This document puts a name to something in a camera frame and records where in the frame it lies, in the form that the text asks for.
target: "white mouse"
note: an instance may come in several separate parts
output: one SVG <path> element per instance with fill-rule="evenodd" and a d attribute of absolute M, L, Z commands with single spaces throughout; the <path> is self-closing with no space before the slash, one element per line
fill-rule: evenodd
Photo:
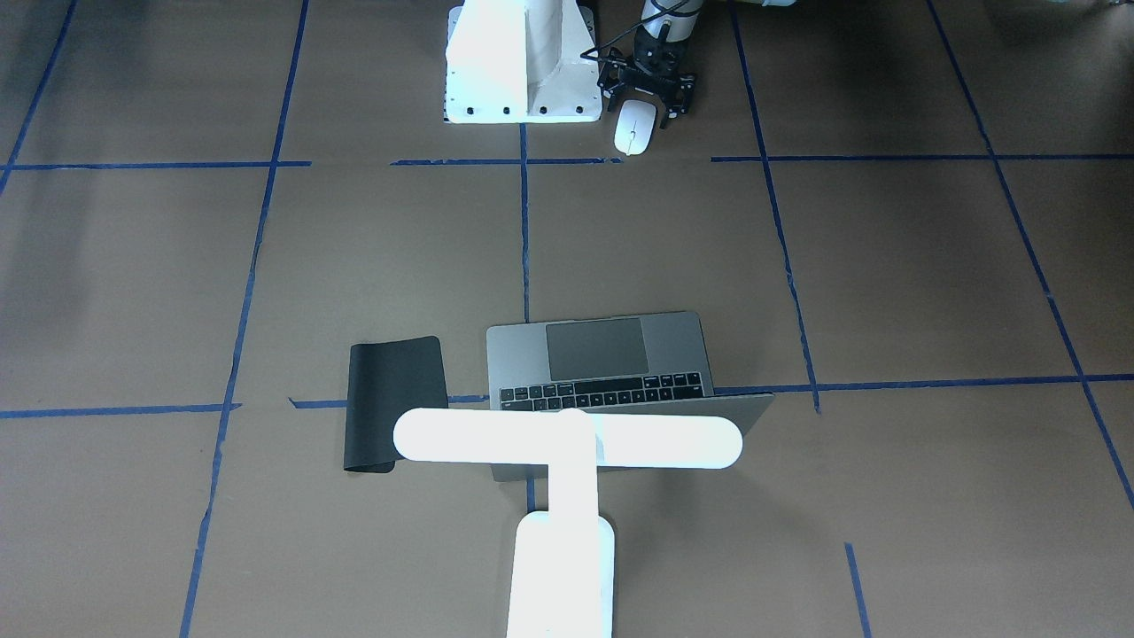
<path fill-rule="evenodd" d="M 658 107 L 641 100 L 626 100 L 618 112 L 618 126 L 615 127 L 615 147 L 627 155 L 636 155 L 650 145 L 653 134 L 653 119 Z"/>

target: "mouse pad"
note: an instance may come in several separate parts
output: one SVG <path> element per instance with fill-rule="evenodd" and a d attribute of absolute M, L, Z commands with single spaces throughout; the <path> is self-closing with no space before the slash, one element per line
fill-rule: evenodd
<path fill-rule="evenodd" d="M 405 459 L 393 446 L 398 417 L 414 408 L 448 407 L 437 338 L 350 347 L 342 469 L 393 470 L 395 461 Z"/>

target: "silver laptop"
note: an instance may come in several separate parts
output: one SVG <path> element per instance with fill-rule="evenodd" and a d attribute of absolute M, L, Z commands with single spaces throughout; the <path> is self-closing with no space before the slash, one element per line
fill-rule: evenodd
<path fill-rule="evenodd" d="M 695 312 L 493 326 L 486 337 L 493 410 L 716 416 L 746 435 L 772 401 L 714 397 Z M 492 476 L 541 478 L 547 468 L 493 465 Z"/>

